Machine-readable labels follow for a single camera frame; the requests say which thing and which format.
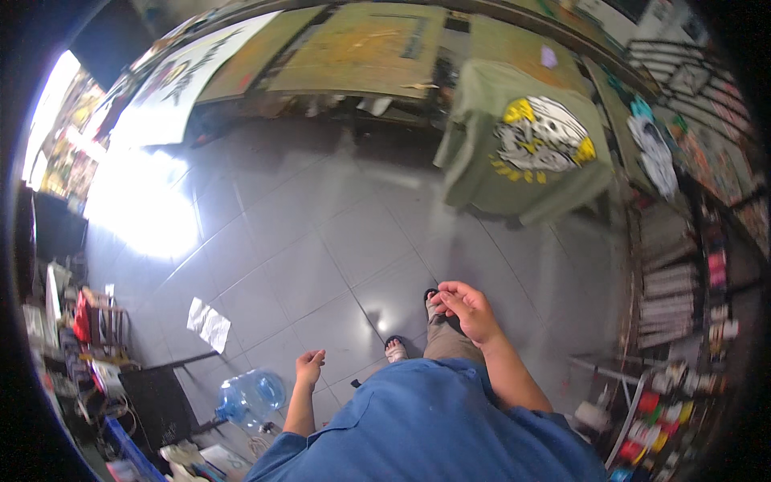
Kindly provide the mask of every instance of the bottle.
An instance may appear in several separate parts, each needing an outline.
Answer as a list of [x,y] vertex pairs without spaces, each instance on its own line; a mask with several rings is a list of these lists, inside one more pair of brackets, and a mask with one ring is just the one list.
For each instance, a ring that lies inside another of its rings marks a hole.
[[284,406],[284,386],[273,372],[254,369],[222,382],[219,420],[228,420],[246,431],[258,431],[268,415]]

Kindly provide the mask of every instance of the purple paper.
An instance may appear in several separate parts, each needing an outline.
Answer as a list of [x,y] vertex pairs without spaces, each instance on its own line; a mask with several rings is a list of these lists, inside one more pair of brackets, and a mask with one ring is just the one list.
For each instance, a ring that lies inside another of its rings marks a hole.
[[553,69],[557,66],[557,55],[554,50],[546,46],[540,47],[540,64],[549,69]]

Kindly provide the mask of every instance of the hand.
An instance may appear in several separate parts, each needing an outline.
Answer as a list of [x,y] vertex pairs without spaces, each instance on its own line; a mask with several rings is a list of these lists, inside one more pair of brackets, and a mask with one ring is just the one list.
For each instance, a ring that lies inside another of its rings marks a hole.
[[439,293],[431,298],[431,302],[438,305],[437,312],[447,316],[458,315],[460,328],[479,348],[498,336],[505,338],[485,295],[466,283],[439,283]]
[[295,371],[297,373],[297,384],[316,387],[318,377],[322,374],[324,366],[324,357],[326,350],[311,350],[303,353],[295,362]]

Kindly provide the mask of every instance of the olive green t-shirt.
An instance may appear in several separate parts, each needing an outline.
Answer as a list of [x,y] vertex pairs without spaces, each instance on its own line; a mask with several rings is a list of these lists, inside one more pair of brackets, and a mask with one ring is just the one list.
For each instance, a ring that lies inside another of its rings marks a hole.
[[445,202],[522,224],[551,221],[598,196],[613,173],[597,107],[502,62],[469,60],[434,165]]

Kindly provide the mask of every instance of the khaki pants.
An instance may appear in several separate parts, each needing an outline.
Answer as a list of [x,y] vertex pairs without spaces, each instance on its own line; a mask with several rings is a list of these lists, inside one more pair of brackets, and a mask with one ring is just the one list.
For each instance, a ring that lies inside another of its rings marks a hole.
[[423,358],[438,360],[442,358],[468,358],[484,365],[484,356],[467,337],[456,332],[444,322],[444,317],[436,312],[436,307],[426,300],[429,313],[428,345]]

